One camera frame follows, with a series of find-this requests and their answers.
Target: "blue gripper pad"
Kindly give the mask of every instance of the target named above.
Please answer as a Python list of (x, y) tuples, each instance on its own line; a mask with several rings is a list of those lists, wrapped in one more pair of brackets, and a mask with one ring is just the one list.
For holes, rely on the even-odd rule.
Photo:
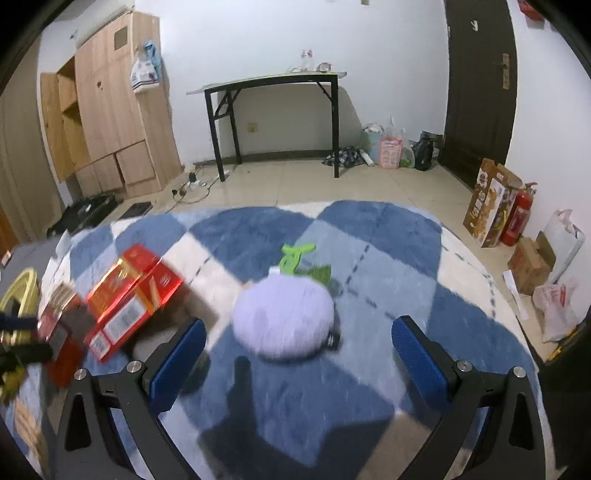
[(197, 320), (187, 330), (150, 383), (150, 407), (160, 413), (172, 408), (189, 372), (205, 348), (205, 324)]
[(392, 344), (427, 405), (441, 414), (447, 411), (447, 379), (402, 318), (392, 324)]

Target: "white wall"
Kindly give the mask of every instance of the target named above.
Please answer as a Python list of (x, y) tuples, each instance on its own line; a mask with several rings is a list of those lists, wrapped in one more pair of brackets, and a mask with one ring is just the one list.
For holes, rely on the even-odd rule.
[[(506, 166), (523, 181), (537, 181), (538, 194), (525, 230), (535, 237), (556, 209), (574, 209), (574, 222), (591, 237), (589, 207), (591, 79), (546, 22), (526, 21), (517, 0), (509, 0), (517, 44), (517, 111)], [(591, 290), (591, 238), (565, 275), (580, 281), (573, 307), (582, 318)]]
[[(443, 133), (449, 57), (441, 0), (136, 0), (161, 18), (173, 130), (181, 162), (213, 158), (203, 95), (207, 83), (281, 73), (314, 61), (349, 72), (341, 81), (341, 144), (367, 122), (396, 122), (417, 140)], [(316, 85), (246, 90), (236, 104), (243, 153), (330, 148), (330, 108)], [(257, 122), (249, 134), (246, 124)], [(222, 155), (231, 155), (222, 121)]]

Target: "brown cardboard box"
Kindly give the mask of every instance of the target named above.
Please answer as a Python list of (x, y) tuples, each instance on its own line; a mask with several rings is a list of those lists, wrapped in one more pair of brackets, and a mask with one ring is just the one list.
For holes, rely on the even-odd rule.
[(464, 226), (481, 247), (494, 247), (511, 213), (521, 179), (485, 158), (480, 165)]
[(534, 289), (548, 280), (555, 262), (556, 256), (543, 232), (538, 234), (536, 240), (527, 237), (519, 239), (509, 260), (517, 290), (525, 295), (533, 295)]

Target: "cardboard box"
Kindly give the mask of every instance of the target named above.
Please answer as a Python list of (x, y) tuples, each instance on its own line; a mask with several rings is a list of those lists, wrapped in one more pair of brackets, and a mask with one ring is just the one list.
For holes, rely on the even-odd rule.
[(485, 158), (480, 165), (464, 226), (481, 247), (494, 247), (511, 213), (521, 179)]
[(183, 280), (141, 245), (126, 250), (86, 297), (96, 324), (85, 344), (101, 362), (134, 332), (182, 285)]
[(58, 387), (67, 387), (86, 355), (84, 338), (95, 325), (86, 304), (68, 285), (52, 293), (37, 326), (37, 335), (53, 350), (47, 373)]
[(509, 260), (517, 290), (525, 295), (533, 295), (534, 289), (543, 285), (554, 267), (556, 256), (552, 247), (540, 232), (536, 240), (522, 237)]

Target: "red cardboard box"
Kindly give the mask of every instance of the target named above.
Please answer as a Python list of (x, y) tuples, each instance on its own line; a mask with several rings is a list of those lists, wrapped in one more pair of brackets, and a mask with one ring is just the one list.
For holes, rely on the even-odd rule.
[(53, 357), (47, 373), (58, 387), (67, 387), (86, 354), (84, 338), (95, 319), (84, 301), (68, 285), (61, 284), (51, 295), (37, 327), (37, 335), (51, 345)]
[(152, 252), (132, 246), (86, 297), (96, 324), (85, 344), (98, 360), (106, 361), (182, 283)]

